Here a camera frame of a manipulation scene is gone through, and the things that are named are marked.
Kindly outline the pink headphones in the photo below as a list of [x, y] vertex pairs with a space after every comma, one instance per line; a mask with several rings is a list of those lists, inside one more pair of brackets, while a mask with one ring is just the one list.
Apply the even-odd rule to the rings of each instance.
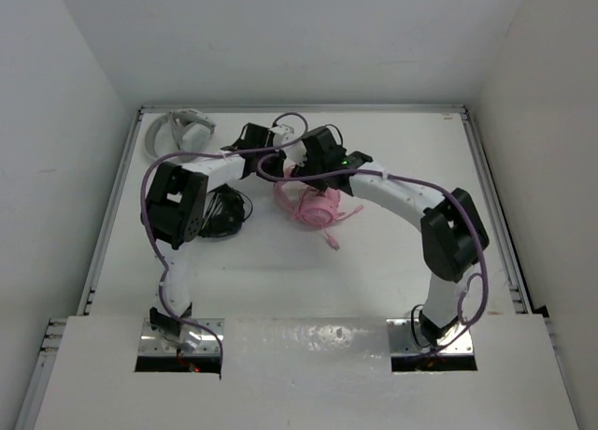
[[347, 217], [345, 212], [339, 210], [341, 194], [338, 190], [327, 189], [320, 192], [307, 186], [296, 200], [291, 200], [284, 191], [284, 185], [285, 181], [277, 182], [273, 194], [277, 204], [292, 220], [315, 228], [325, 228]]

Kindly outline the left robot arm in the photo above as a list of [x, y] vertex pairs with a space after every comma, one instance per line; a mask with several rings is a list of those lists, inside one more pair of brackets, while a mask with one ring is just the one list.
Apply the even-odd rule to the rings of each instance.
[[288, 126], [246, 124], [234, 143], [216, 153], [183, 150], [161, 156], [142, 179], [141, 222], [149, 244], [163, 267], [158, 280], [157, 304], [149, 312], [150, 323], [177, 334], [192, 323], [192, 300], [187, 281], [175, 273], [173, 253], [199, 236], [206, 215], [206, 199], [223, 186], [257, 171], [267, 155], [268, 175], [281, 176], [282, 150], [296, 139]]

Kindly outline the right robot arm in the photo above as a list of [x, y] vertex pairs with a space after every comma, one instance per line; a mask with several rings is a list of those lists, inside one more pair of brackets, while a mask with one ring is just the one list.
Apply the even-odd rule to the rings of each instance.
[[[393, 175], [372, 156], [347, 152], [326, 126], [304, 134], [286, 154], [295, 164], [292, 178], [370, 201], [420, 232], [423, 259], [431, 271], [420, 330], [430, 344], [438, 345], [455, 325], [472, 325], [481, 318], [490, 292], [484, 258], [490, 239], [467, 191], [449, 192], [429, 181]], [[475, 277], [482, 280], [482, 308], [465, 319], [463, 302]]]

